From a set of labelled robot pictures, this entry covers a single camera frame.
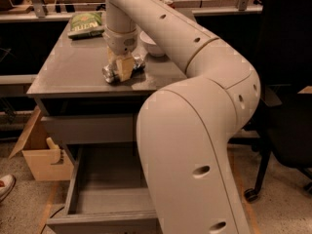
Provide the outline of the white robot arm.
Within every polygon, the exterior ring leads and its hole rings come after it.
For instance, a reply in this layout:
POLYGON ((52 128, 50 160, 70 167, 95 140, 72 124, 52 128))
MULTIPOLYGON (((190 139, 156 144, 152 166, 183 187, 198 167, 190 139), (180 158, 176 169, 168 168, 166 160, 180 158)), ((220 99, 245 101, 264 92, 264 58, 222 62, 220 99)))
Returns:
POLYGON ((106 0, 130 17, 185 79, 143 104, 136 141, 163 234, 251 234, 227 143, 260 97, 254 67, 196 21, 159 0, 106 0))

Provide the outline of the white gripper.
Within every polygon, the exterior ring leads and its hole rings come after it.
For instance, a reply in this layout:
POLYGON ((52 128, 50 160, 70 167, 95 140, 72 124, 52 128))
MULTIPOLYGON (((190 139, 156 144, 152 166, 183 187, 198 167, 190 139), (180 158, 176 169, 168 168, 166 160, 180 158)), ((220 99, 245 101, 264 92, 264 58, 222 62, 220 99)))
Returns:
POLYGON ((117 55, 123 55, 132 52, 137 47, 138 32, 135 29, 132 32, 118 33, 108 27, 104 29, 103 37, 106 41, 108 64, 111 69, 118 71, 121 82, 131 78, 135 65, 133 57, 118 58, 117 55))

